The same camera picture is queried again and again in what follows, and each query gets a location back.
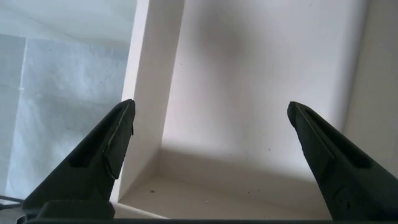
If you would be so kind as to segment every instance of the white wall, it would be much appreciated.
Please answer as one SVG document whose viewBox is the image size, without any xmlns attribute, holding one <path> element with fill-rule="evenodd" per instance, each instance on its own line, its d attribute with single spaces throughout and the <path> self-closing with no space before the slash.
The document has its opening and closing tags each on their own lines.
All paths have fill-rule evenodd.
<svg viewBox="0 0 398 224">
<path fill-rule="evenodd" d="M 160 172 L 326 214 L 286 111 L 343 128 L 366 4 L 186 0 Z"/>
<path fill-rule="evenodd" d="M 129 57 L 123 90 L 123 98 L 136 102 L 136 118 L 124 159 L 119 198 L 157 167 L 184 1 L 140 0 L 138 13 L 144 5 L 147 12 L 142 13 L 142 48 Z"/>
<path fill-rule="evenodd" d="M 398 177 L 398 1 L 371 1 L 345 134 Z"/>
</svg>

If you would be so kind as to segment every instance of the white surface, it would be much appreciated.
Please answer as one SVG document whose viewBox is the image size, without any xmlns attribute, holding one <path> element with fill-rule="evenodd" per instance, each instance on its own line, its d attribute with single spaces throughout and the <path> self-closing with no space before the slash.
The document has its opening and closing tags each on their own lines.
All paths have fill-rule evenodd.
<svg viewBox="0 0 398 224">
<path fill-rule="evenodd" d="M 185 182 L 155 177 L 121 200 L 167 218 L 186 219 L 312 219 L 258 200 L 206 189 Z"/>
<path fill-rule="evenodd" d="M 345 134 L 398 177 L 398 1 L 371 1 Z"/>
<path fill-rule="evenodd" d="M 112 203 L 112 206 L 115 210 L 114 218 L 166 218 L 121 203 Z"/>
<path fill-rule="evenodd" d="M 135 0 L 0 0 L 0 33 L 128 45 Z"/>
<path fill-rule="evenodd" d="M 134 16 L 134 27 L 131 34 L 131 43 L 129 49 L 129 57 L 127 60 L 126 76 L 124 77 L 124 86 L 122 92 L 122 101 L 134 99 L 136 90 L 137 74 L 141 57 L 142 43 L 144 40 L 144 32 L 148 15 L 149 0 L 138 0 L 136 13 Z M 115 180 L 110 201 L 117 202 L 121 187 L 121 178 Z"/>
<path fill-rule="evenodd" d="M 328 217 L 286 111 L 343 128 L 366 3 L 185 1 L 161 174 Z"/>
<path fill-rule="evenodd" d="M 125 83 L 123 91 L 127 94 L 131 88 L 134 90 L 136 118 L 134 135 L 124 159 L 119 198 L 156 169 L 183 3 L 183 0 L 154 0 L 148 4 L 137 77 Z"/>
</svg>

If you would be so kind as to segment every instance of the white shelf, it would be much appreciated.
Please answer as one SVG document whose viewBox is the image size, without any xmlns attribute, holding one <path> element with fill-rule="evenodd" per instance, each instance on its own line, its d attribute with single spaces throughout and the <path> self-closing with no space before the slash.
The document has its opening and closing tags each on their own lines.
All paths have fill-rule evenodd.
<svg viewBox="0 0 398 224">
<path fill-rule="evenodd" d="M 140 5 L 114 200 L 167 218 L 330 219 L 286 111 L 299 101 L 344 130 L 367 2 Z"/>
</svg>

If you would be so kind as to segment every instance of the white panel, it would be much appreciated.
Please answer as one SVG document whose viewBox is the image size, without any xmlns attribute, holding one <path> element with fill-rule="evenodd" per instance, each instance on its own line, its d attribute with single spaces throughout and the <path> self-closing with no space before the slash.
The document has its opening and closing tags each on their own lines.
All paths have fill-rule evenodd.
<svg viewBox="0 0 398 224">
<path fill-rule="evenodd" d="M 345 134 L 398 177 L 398 1 L 371 1 Z"/>
<path fill-rule="evenodd" d="M 124 159 L 119 198 L 156 168 L 183 3 L 183 0 L 149 1 L 137 78 L 124 86 L 126 90 L 126 85 L 131 85 L 134 90 L 136 118 Z"/>
<path fill-rule="evenodd" d="M 287 106 L 342 130 L 366 3 L 186 0 L 161 173 L 327 217 Z"/>
</svg>

